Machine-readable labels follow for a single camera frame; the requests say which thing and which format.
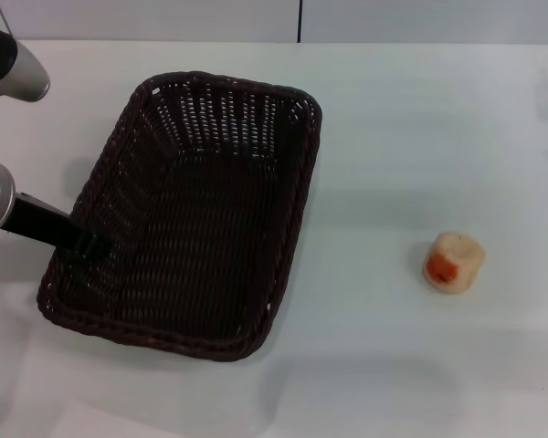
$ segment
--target wicker basket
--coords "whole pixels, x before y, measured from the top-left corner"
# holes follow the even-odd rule
[[[239,360],[287,285],[319,149],[308,94],[169,73],[132,94],[71,217],[113,241],[102,261],[57,249],[45,318],[121,344]]]

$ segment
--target white tabletop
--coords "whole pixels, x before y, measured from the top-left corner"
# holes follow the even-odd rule
[[[0,99],[0,162],[66,211],[154,74],[290,85],[324,116],[289,287],[247,360],[50,324],[52,249],[0,232],[0,437],[548,437],[548,47],[27,46],[52,89]],[[420,275],[447,230],[488,254],[458,297]]]

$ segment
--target woven pattern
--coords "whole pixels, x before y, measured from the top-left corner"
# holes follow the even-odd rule
[[[296,89],[200,72],[145,81],[71,214],[111,252],[56,250],[40,311],[123,344],[245,358],[284,295],[320,130]]]

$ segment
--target white table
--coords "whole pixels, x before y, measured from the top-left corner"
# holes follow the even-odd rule
[[[51,325],[51,248],[0,232],[0,437],[548,437],[548,47],[27,45],[52,89],[0,99],[0,162],[62,210],[154,74],[291,85],[324,120],[287,295],[247,360]],[[488,252],[459,297],[420,275],[446,230]]]

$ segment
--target orange stain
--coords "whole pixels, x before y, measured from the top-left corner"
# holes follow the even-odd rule
[[[427,272],[437,283],[450,283],[457,278],[458,266],[451,263],[442,254],[433,254],[427,262]]]

